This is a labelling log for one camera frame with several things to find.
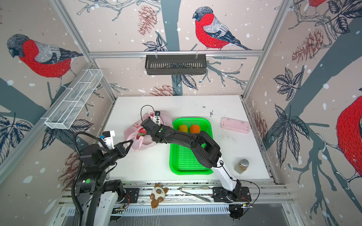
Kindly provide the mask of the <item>pink plastic bag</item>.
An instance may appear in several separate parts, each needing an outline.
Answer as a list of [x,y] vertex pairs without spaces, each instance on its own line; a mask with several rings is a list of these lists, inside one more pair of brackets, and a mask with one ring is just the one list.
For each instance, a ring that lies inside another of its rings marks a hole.
[[[172,119],[168,112],[160,112],[160,122],[166,126],[172,126]],[[129,127],[123,134],[125,140],[133,140],[131,146],[132,151],[141,151],[154,146],[156,143],[152,141],[151,136],[146,134],[146,130],[141,126],[142,120],[138,120]]]

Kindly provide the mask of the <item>red dragon fruit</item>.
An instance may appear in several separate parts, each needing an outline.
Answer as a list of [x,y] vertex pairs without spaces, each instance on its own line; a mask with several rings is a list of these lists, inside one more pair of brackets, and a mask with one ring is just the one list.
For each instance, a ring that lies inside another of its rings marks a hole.
[[138,130],[138,133],[136,135],[136,139],[140,139],[140,137],[145,136],[146,134],[147,134],[146,130],[143,127],[141,127]]

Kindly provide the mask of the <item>yellow mango fruit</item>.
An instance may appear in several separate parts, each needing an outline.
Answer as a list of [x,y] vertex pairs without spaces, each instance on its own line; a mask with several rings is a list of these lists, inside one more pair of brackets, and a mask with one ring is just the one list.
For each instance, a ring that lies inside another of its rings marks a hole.
[[180,125],[178,131],[188,133],[188,127],[186,125]]

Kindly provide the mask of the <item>orange fruit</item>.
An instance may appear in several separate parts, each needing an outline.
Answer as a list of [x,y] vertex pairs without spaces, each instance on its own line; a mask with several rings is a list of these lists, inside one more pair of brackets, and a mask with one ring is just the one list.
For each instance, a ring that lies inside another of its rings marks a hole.
[[201,128],[199,125],[192,125],[189,129],[190,133],[200,133]]

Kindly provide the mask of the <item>green plastic basket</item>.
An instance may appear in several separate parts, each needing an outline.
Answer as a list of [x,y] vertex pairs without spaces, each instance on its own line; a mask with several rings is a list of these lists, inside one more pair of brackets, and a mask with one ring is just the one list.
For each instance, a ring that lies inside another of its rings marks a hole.
[[[179,118],[173,122],[173,128],[185,125],[188,129],[193,125],[198,125],[200,129],[213,137],[212,126],[205,118]],[[201,165],[193,152],[186,147],[171,144],[170,146],[170,169],[177,175],[210,175],[213,171]]]

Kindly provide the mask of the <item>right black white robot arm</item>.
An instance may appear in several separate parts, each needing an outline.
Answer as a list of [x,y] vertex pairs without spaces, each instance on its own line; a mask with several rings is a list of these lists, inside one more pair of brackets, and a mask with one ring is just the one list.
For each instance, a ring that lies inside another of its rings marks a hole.
[[151,136],[152,141],[188,148],[202,166],[211,169],[222,185],[222,193],[213,196],[215,200],[232,203],[238,199],[241,182],[232,177],[232,173],[222,159],[220,146],[210,135],[204,131],[197,134],[177,131],[166,125],[158,125],[150,118],[143,120],[141,126],[146,130],[146,134]]

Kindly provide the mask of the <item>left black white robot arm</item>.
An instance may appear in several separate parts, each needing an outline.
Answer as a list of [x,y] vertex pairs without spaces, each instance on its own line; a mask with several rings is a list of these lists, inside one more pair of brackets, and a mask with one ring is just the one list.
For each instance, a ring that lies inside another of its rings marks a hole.
[[116,167],[117,160],[128,154],[132,144],[132,140],[127,140],[116,144],[111,150],[92,144],[83,150],[79,175],[72,187],[75,205],[73,225],[107,226],[116,203],[122,204],[122,211],[131,203],[137,203],[138,188],[124,188],[121,180],[106,179]]

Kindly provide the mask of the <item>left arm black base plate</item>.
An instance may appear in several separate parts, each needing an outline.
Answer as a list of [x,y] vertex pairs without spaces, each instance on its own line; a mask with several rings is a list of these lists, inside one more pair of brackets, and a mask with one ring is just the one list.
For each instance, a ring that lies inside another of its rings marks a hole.
[[121,200],[121,203],[137,203],[139,197],[139,188],[125,188],[124,189],[124,197]]

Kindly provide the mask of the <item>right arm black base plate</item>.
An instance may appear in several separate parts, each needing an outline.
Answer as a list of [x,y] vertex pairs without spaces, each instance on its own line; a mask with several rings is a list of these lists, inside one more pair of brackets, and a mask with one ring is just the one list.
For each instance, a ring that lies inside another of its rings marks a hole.
[[214,200],[214,202],[224,203],[252,201],[249,188],[246,186],[242,186],[237,193],[228,191],[223,187],[213,187],[212,199]]

